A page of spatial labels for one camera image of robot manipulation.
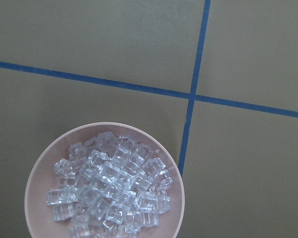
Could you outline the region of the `pile of clear ice cubes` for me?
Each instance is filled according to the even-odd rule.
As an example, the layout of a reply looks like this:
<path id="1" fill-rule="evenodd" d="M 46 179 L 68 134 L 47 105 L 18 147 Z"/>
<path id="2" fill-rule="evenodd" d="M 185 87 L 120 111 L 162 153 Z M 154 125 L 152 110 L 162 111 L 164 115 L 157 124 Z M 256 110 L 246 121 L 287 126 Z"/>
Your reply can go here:
<path id="1" fill-rule="evenodd" d="M 108 131 L 72 144 L 53 166 L 59 187 L 47 192 L 55 222 L 74 238 L 135 238 L 171 208 L 173 180 L 152 147 Z"/>

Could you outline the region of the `pink bowl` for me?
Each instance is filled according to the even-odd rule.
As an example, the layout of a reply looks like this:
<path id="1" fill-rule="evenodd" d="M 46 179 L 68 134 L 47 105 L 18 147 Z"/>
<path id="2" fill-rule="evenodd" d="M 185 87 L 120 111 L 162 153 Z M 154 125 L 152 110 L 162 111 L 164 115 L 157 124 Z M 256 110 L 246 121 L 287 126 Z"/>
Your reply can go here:
<path id="1" fill-rule="evenodd" d="M 170 211 L 160 215 L 159 225 L 143 228 L 140 238 L 177 237 L 185 210 L 185 192 L 182 177 L 173 157 L 164 146 L 146 132 L 130 125 L 116 122 L 97 122 L 74 128 L 55 139 L 40 155 L 28 178 L 24 211 L 29 232 L 33 238 L 68 238 L 70 223 L 54 222 L 52 211 L 46 206 L 46 194 L 59 184 L 52 167 L 55 162 L 68 154 L 68 147 L 76 142 L 84 142 L 102 132 L 111 131 L 115 135 L 132 135 L 138 142 L 148 144 L 166 164 L 173 179 L 168 190 L 171 199 Z"/>

